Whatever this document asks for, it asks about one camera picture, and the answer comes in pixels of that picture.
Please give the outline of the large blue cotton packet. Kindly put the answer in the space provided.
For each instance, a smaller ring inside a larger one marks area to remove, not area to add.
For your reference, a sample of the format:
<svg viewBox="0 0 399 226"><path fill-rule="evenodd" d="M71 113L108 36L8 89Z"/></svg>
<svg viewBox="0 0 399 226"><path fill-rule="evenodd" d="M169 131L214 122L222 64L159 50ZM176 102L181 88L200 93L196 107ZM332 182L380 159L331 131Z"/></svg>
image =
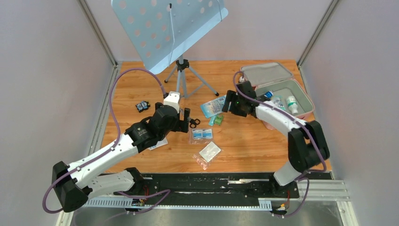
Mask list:
<svg viewBox="0 0 399 226"><path fill-rule="evenodd" d="M209 119L215 115L218 115L222 112L222 108L224 106L226 100L226 95L218 97L214 100L208 101L204 104L200 105L200 108L205 116L205 118Z"/></svg>

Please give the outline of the green wind oil box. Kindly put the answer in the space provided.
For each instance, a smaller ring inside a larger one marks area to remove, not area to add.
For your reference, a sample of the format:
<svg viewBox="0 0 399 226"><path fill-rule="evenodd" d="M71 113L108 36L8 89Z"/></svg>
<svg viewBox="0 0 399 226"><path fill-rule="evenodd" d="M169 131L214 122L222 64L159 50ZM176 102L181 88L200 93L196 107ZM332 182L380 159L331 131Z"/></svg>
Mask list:
<svg viewBox="0 0 399 226"><path fill-rule="evenodd" d="M221 126L221 124L222 124L222 122L223 122L223 119L224 119L224 116L223 115L221 115L221 114L218 114L218 115L216 115L215 116L215 119L214 119L214 125L218 125L218 126Z"/></svg>

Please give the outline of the alcohol wipes zip bag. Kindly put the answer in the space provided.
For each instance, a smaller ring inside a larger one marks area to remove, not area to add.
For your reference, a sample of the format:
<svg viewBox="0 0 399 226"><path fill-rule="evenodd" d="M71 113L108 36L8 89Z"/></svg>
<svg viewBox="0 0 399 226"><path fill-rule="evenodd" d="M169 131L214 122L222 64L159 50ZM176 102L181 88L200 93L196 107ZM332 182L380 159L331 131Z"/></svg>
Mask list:
<svg viewBox="0 0 399 226"><path fill-rule="evenodd" d="M190 128L188 143L191 145L208 144L213 141L213 138L212 128Z"/></svg>

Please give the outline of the white blue bottle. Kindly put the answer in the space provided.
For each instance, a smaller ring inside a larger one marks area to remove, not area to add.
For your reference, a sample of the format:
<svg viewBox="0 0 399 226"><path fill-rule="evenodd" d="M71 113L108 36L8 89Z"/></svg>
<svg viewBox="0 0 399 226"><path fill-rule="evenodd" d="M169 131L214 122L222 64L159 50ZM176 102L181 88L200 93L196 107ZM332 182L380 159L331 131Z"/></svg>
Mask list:
<svg viewBox="0 0 399 226"><path fill-rule="evenodd" d="M268 99L271 100L271 98L274 96L272 91L267 91L264 93L264 96Z"/></svg>

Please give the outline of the pink medicine kit case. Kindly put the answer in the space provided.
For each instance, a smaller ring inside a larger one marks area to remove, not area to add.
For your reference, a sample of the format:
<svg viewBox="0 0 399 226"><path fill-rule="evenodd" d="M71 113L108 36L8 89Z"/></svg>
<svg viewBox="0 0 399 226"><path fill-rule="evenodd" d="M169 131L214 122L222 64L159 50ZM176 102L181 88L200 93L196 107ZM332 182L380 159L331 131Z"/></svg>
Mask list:
<svg viewBox="0 0 399 226"><path fill-rule="evenodd" d="M305 119L313 113L315 106L302 88L294 75L281 63L271 62L241 67L240 82L249 81L256 95L264 95L272 91L273 97L280 97L286 108L279 109L272 101L264 101L272 107L259 104L255 108L256 118L261 120L266 128L276 129L283 135L287 135L291 129L299 129L297 122L304 124ZM294 96L298 104L298 114L292 114L287 107L286 98Z"/></svg>

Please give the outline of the white green medicine bottle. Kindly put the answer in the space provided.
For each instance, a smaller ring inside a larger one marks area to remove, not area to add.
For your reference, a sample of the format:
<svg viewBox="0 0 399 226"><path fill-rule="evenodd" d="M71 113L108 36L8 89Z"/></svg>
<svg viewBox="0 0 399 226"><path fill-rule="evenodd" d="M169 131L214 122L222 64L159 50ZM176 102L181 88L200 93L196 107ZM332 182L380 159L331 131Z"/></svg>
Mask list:
<svg viewBox="0 0 399 226"><path fill-rule="evenodd" d="M294 96L288 96L286 98L287 107L292 114L298 114L298 104Z"/></svg>

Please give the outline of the teal medical tape packet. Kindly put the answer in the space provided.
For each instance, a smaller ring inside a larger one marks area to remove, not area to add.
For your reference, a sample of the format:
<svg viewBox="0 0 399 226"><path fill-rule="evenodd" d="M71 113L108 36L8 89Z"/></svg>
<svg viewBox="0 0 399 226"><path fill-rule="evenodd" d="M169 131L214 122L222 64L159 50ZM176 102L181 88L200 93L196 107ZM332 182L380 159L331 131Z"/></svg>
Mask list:
<svg viewBox="0 0 399 226"><path fill-rule="evenodd" d="M283 111L286 110L286 108L285 108L285 106L284 106L284 103L283 103L283 101L281 100L280 97L272 97L272 98L271 98L271 101L272 101L279 109L281 109L281 110L283 110Z"/></svg>

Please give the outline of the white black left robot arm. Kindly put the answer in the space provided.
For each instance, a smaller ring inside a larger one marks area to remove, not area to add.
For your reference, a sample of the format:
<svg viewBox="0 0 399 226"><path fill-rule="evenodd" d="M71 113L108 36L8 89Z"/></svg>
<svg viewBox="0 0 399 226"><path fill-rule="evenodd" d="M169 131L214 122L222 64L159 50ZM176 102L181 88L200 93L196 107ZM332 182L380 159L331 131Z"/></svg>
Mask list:
<svg viewBox="0 0 399 226"><path fill-rule="evenodd" d="M152 116L132 124L97 152L69 164L60 161L53 165L50 188L56 194L60 210L73 212L88 200L104 194L125 191L140 194L144 181L135 167L121 173L105 175L103 172L155 146L170 132L187 133L190 119L189 108L159 103Z"/></svg>

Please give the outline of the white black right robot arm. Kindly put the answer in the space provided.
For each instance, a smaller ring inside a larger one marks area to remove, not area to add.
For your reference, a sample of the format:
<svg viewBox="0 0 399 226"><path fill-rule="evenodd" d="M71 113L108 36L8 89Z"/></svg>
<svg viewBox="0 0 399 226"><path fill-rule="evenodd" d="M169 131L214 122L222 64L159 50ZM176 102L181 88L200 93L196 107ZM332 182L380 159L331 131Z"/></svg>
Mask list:
<svg viewBox="0 0 399 226"><path fill-rule="evenodd" d="M287 137L288 161L273 173L268 184L274 196L282 196L287 185L309 172L319 164L326 169L325 161L330 151L317 121L307 122L299 119L275 105L265 96L257 96L251 83L244 81L235 84L235 90L228 90L223 112L247 117L251 115L273 126Z"/></svg>

